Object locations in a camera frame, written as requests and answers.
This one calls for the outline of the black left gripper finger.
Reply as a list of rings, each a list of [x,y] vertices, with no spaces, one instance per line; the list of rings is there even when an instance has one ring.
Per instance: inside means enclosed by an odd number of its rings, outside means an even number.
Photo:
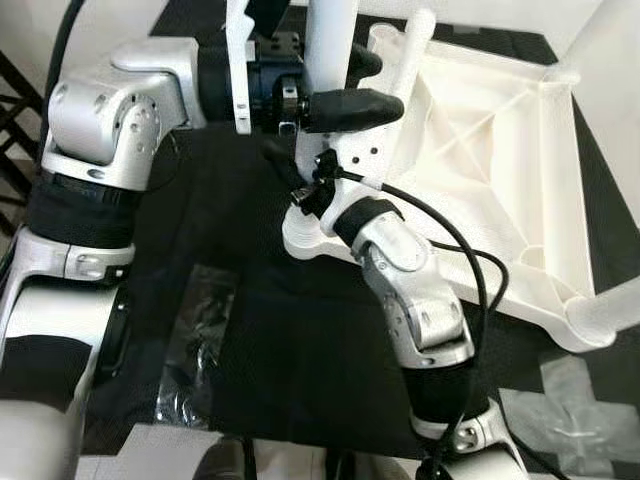
[[[364,45],[352,44],[349,47],[346,83],[358,83],[361,79],[378,76],[383,67],[383,60],[375,52]]]
[[[352,133],[397,122],[404,115],[398,97],[371,88],[314,92],[307,97],[300,127],[308,133]]]

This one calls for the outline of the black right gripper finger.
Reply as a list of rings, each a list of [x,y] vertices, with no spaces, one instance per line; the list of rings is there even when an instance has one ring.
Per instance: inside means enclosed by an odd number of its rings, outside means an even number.
[[[260,152],[288,191],[305,186],[305,179],[294,163],[294,145],[289,138],[261,138]]]

